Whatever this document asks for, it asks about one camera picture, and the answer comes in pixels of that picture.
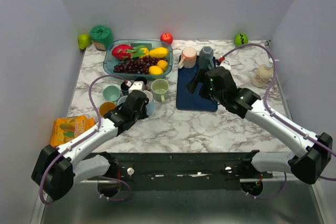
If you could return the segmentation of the teal green wide mug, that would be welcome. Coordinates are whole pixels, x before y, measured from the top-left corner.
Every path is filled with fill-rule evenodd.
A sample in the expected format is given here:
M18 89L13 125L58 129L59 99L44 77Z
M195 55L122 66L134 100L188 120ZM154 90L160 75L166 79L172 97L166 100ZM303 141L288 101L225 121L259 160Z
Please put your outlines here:
M121 96L121 91L117 86L111 85L103 90L103 97L110 102L116 102Z

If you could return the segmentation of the dark blue small mug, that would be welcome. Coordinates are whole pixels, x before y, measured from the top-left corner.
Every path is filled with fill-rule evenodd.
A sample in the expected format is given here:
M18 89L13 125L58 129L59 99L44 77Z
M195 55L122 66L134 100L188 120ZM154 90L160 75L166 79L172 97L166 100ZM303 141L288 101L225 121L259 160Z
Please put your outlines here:
M131 85L132 83L130 81L124 81L123 83L121 83L120 89L124 96L129 94L129 88Z

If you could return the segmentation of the brown striped mug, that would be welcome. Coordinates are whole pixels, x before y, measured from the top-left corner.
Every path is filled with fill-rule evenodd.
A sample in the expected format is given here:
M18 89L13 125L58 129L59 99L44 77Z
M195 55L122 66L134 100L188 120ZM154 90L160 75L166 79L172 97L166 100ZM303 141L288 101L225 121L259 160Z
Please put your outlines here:
M134 81L143 82L144 90L150 91L150 85L148 84L148 80L145 77L137 77Z

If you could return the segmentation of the dark grey faceted mug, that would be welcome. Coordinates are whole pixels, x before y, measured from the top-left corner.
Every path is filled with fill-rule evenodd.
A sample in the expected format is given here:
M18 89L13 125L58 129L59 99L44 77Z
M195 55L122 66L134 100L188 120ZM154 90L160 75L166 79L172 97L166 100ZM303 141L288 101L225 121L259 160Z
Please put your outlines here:
M201 69L213 69L215 64L213 62L214 52L210 46L204 46L198 55L197 64Z

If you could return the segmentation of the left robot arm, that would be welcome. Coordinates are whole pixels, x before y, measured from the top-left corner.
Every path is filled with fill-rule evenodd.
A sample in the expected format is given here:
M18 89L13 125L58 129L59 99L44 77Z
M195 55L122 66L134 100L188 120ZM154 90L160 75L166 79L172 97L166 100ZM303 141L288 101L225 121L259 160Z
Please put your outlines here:
M87 156L108 140L129 130L147 117L149 99L142 91L131 92L124 103L109 111L101 120L74 140L53 147L45 146L39 153L32 172L32 180L39 185L40 200L47 194L51 201L65 196L74 183L102 176L112 179L116 166L106 154L88 159Z

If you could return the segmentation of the pale grey-blue mug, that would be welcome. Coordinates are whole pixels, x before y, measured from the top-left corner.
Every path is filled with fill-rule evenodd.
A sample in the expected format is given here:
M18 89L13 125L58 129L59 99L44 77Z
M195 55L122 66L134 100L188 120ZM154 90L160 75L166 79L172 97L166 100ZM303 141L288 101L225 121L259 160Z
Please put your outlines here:
M123 104L123 103L126 101L127 97L128 97L127 95L122 96L122 97L118 100L118 102L117 102L117 106Z

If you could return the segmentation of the light green mug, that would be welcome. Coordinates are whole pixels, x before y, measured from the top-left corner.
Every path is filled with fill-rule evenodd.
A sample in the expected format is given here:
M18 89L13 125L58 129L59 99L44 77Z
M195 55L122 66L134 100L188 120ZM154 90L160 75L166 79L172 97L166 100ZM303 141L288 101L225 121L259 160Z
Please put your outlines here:
M169 83L164 79L156 79L151 84L153 99L165 103L169 95Z

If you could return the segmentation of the pink mug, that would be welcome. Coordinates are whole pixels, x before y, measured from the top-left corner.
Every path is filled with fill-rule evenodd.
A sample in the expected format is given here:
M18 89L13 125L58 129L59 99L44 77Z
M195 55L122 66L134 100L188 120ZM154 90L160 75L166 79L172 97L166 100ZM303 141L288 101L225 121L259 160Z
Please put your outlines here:
M182 50L181 59L178 63L178 68L193 68L196 64L197 51L193 47L186 47Z

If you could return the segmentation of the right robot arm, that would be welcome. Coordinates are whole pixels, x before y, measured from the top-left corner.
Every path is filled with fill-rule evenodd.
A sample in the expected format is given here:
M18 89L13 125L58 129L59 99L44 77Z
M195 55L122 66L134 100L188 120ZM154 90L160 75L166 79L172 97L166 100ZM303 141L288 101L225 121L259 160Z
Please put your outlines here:
M199 96L221 104L228 112L257 124L284 143L290 151L284 154L258 152L243 162L242 173L249 178L259 172L283 172L295 175L306 184L314 184L331 160L333 139L327 133L308 131L268 106L255 92L236 86L224 67L200 69L186 85Z

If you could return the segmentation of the large blue butterfly mug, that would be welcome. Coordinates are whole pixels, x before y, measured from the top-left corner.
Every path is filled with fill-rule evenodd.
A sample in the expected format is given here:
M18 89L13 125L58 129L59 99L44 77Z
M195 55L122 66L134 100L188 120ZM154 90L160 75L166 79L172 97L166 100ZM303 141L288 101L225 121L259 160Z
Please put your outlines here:
M99 113L102 117L107 114L109 111L115 109L117 105L114 102L105 102L99 107Z

